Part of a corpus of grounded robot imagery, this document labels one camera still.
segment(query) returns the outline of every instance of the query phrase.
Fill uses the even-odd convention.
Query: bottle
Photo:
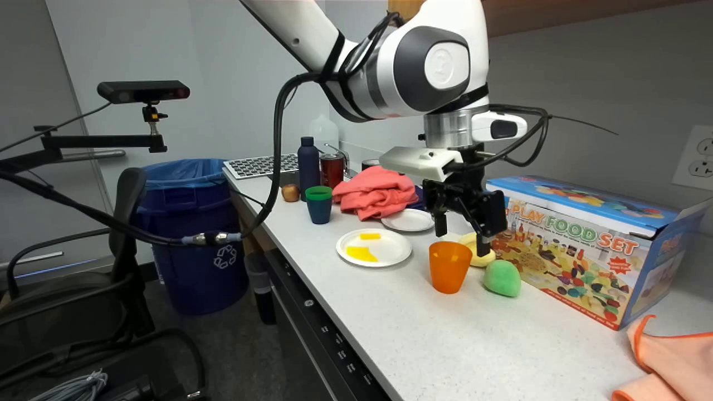
[[[322,185],[318,150],[315,146],[313,136],[301,138],[301,146],[296,150],[296,174],[301,197],[306,197],[307,186]]]

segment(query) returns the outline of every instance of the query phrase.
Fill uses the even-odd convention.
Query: white countertop
[[[258,200],[269,189],[267,177],[231,185]],[[450,231],[467,233],[467,221],[449,217]],[[278,197],[265,226],[392,398],[600,401],[645,373],[624,331],[530,285],[502,298],[482,288],[482,270],[471,270],[459,294],[433,289],[433,231],[407,236],[414,254],[404,265],[363,270],[342,260],[335,242],[378,222],[335,206],[331,225],[313,225],[306,203]],[[693,254],[695,265],[687,262],[677,288],[650,309],[657,333],[713,330],[712,255]]]

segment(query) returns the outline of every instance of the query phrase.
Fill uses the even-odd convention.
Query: green ball
[[[519,272],[509,260],[494,260],[487,266],[484,288],[499,295],[518,298],[519,295]]]

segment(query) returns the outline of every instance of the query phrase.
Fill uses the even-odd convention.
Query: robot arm
[[[420,14],[383,19],[352,43],[315,0],[241,0],[313,74],[332,107],[352,122],[424,115],[426,150],[396,146],[383,167],[424,183],[426,204],[446,233],[443,212],[493,236],[507,230],[504,195],[482,189],[482,142],[519,138],[526,119],[488,109],[488,30],[479,0],[426,0]]]
[[[307,70],[325,78],[335,109],[347,119],[424,115],[487,86],[479,0],[429,0],[404,26],[362,43],[344,37],[315,0],[243,4]]]

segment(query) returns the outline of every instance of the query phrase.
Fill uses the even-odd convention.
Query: colorful box
[[[493,238],[521,278],[620,330],[657,303],[712,204],[683,212],[530,176],[493,177],[509,231]]]

